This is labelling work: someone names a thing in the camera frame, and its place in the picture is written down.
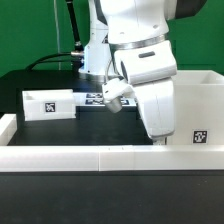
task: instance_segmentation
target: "white panel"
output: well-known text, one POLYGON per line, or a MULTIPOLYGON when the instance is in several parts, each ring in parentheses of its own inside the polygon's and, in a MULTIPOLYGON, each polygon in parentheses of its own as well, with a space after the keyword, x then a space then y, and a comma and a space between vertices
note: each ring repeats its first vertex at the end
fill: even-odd
POLYGON ((0 146, 6 146, 17 130, 15 114, 5 114, 0 119, 0 146))
POLYGON ((0 148, 0 172, 97 171, 98 158, 97 147, 9 146, 0 148))

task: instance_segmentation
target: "white container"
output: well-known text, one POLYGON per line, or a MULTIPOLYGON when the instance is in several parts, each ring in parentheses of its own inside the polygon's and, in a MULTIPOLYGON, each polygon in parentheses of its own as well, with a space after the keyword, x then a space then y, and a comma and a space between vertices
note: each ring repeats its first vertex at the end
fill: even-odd
POLYGON ((75 118, 72 90, 23 91, 25 121, 75 118))
POLYGON ((224 77, 214 71, 173 76, 176 130, 168 145, 224 145, 224 77))

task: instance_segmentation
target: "small white object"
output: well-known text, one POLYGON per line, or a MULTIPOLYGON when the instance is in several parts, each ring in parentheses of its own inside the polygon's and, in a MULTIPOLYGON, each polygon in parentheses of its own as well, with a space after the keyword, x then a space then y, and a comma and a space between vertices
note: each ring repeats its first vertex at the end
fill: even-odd
POLYGON ((75 118, 72 90, 23 91, 25 121, 75 118))
POLYGON ((0 146, 7 146, 16 130, 16 115, 5 114, 0 119, 0 146))

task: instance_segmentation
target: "white bin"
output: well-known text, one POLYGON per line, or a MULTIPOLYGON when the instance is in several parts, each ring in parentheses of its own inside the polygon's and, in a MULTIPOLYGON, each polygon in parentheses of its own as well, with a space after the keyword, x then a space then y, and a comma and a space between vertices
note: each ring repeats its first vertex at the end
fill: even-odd
POLYGON ((25 121, 75 118, 72 90, 23 91, 25 121))
POLYGON ((214 71, 178 71, 173 77, 176 131, 168 145, 224 145, 224 77, 214 71))

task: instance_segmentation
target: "white block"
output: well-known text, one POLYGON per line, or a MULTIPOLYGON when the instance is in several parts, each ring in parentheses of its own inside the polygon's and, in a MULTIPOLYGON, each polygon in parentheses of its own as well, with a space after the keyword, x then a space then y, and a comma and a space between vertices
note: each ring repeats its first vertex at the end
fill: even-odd
POLYGON ((0 172, 98 171, 97 147, 0 147, 0 172))
POLYGON ((25 120, 75 118, 76 104, 72 90, 23 91, 25 120))
POLYGON ((5 114, 0 119, 0 146, 8 145, 17 130, 16 115, 5 114))

